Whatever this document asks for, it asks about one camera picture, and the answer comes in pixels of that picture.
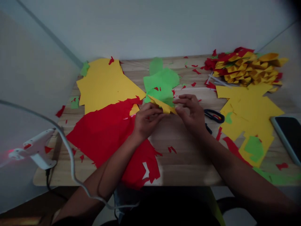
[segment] floor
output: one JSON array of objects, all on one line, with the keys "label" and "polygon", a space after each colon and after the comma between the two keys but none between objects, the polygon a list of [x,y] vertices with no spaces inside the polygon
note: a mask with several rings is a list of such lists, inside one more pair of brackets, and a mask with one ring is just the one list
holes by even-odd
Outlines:
[{"label": "floor", "polygon": [[[285,193],[289,198],[294,200],[296,203],[301,204],[301,187],[280,187],[279,188],[283,193]],[[233,194],[231,191],[225,186],[219,187],[211,187],[215,199],[220,199],[224,197],[231,197]],[[109,200],[110,205],[114,205],[113,196]],[[114,211],[109,210],[108,208],[104,208],[102,212],[95,219],[93,226],[100,226],[103,223],[114,220]],[[256,221],[254,218],[244,209],[233,209],[224,214],[224,221],[227,226],[254,226],[256,225]]]}]

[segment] wall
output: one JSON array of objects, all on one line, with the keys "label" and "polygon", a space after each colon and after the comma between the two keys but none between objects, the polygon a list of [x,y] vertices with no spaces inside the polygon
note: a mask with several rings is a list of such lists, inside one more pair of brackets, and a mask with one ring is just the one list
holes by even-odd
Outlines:
[{"label": "wall", "polygon": [[260,49],[297,16],[280,0],[21,0],[81,60]]},{"label": "wall", "polygon": [[[55,121],[80,71],[16,1],[0,1],[0,99],[20,104]],[[27,113],[0,105],[0,161],[7,151],[52,128]],[[31,159],[0,168],[0,213],[44,192],[32,178]]]}]

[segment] white cable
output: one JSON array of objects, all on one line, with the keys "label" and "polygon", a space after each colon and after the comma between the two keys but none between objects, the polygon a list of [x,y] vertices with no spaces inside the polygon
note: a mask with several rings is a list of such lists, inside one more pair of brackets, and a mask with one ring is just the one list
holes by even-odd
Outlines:
[{"label": "white cable", "polygon": [[33,115],[35,115],[35,116],[38,116],[38,117],[40,117],[40,118],[42,118],[42,119],[45,119],[46,121],[48,121],[48,122],[50,122],[51,124],[54,125],[54,127],[58,130],[59,134],[61,135],[62,140],[63,140],[63,143],[65,144],[65,146],[66,146],[66,148],[67,148],[67,150],[68,150],[69,156],[70,156],[70,161],[71,161],[71,177],[72,177],[72,180],[73,180],[74,182],[76,182],[79,186],[81,186],[81,187],[85,190],[85,192],[87,193],[87,195],[88,195],[90,198],[97,199],[97,200],[103,202],[103,203],[106,205],[106,207],[107,207],[108,209],[111,209],[111,210],[119,209],[119,208],[137,207],[137,206],[139,205],[139,203],[137,203],[137,204],[135,204],[135,205],[123,205],[123,206],[113,207],[113,206],[110,206],[110,205],[109,205],[102,197],[91,196],[90,192],[89,192],[88,189],[84,186],[84,184],[83,184],[81,181],[79,181],[79,180],[76,178],[76,176],[75,176],[75,163],[74,163],[73,152],[72,152],[72,149],[71,149],[71,147],[70,147],[70,145],[69,145],[69,143],[68,143],[68,140],[67,140],[67,138],[66,138],[64,132],[61,130],[60,126],[59,126],[56,122],[54,122],[53,120],[51,120],[50,118],[47,118],[47,117],[44,116],[44,115],[41,115],[41,114],[39,114],[39,113],[37,113],[37,112],[35,112],[35,111],[32,111],[32,110],[27,109],[27,108],[25,108],[25,107],[22,107],[22,106],[20,106],[20,105],[13,104],[13,103],[7,102],[7,101],[5,101],[5,100],[0,100],[0,104],[6,105],[6,106],[10,106],[10,107],[13,107],[13,108],[16,108],[16,109],[24,110],[24,111],[26,111],[26,112],[28,112],[28,113],[31,113],[31,114],[33,114]]}]

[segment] black scissors handle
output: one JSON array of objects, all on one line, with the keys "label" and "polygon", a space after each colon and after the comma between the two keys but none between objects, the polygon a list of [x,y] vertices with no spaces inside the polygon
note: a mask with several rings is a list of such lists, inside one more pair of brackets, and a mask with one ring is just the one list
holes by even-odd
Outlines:
[{"label": "black scissors handle", "polygon": [[225,121],[225,116],[223,116],[221,113],[217,112],[217,111],[214,111],[214,110],[211,110],[211,109],[204,109],[204,112],[205,112],[205,115],[208,116],[211,120],[214,120],[216,121],[217,123],[223,123]]}]

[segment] wooden table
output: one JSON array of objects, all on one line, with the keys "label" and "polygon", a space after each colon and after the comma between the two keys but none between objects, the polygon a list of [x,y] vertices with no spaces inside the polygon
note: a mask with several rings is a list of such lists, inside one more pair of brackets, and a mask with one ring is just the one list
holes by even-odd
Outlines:
[{"label": "wooden table", "polygon": [[[183,57],[164,58],[164,67],[169,67],[175,70],[182,79],[181,84],[187,84],[185,89],[182,89],[182,85],[178,85],[175,88],[176,95],[180,94],[195,94],[198,99],[202,99],[200,104],[204,109],[213,109],[220,111],[220,109],[226,103],[226,99],[217,98],[217,94],[207,88],[204,83],[208,79],[210,71],[201,70],[200,67],[204,65],[208,56],[190,56],[188,59]],[[135,60],[135,61],[122,61],[122,69],[125,75],[130,78],[136,85],[142,90],[144,89],[143,77],[149,76],[149,63],[151,59],[147,60]],[[191,65],[198,65],[197,70],[201,72],[201,75],[193,72],[194,67]],[[196,82],[196,86],[192,87],[190,84]],[[75,84],[70,96],[79,96],[80,91]],[[271,100],[278,105],[286,116],[294,116],[301,121],[301,110],[297,108],[286,94],[285,89],[280,89],[274,94],[266,94]],[[84,106],[80,106],[78,109],[71,109],[70,103],[67,103],[62,117],[59,120],[59,125],[64,128],[67,135],[72,131],[75,124],[84,115]],[[213,131],[213,136],[216,137],[220,124],[205,117],[206,123]],[[288,176],[295,176],[301,173],[298,166],[293,164],[287,151],[284,149],[278,135],[274,131],[274,141],[270,146],[267,155],[261,164],[261,169],[275,174],[285,173]],[[149,138],[154,148],[163,154],[163,156],[157,157],[161,177],[155,180],[152,185],[159,186],[217,186],[223,185],[222,179],[211,164],[211,162],[204,156],[201,150],[195,145],[193,138],[187,133],[182,121],[176,115],[169,115],[165,117],[159,124],[156,131]],[[241,135],[236,140],[236,145],[240,147],[244,140]],[[54,148],[49,155],[56,159],[57,165],[51,172],[52,186],[75,186],[70,175],[70,158],[68,151],[64,144],[61,143],[60,137],[57,132],[50,139],[49,147]],[[167,147],[173,146],[177,154],[169,153]],[[83,154],[76,147],[77,152],[75,154],[76,176],[79,180],[84,181],[95,169],[95,165],[92,164],[92,160],[88,157],[84,157],[81,163],[80,156]],[[279,171],[275,164],[281,164],[286,162],[289,165],[288,169]],[[37,186],[45,186],[46,178],[45,171],[38,168],[33,182]],[[301,181],[292,181],[287,185],[299,185]]]}]

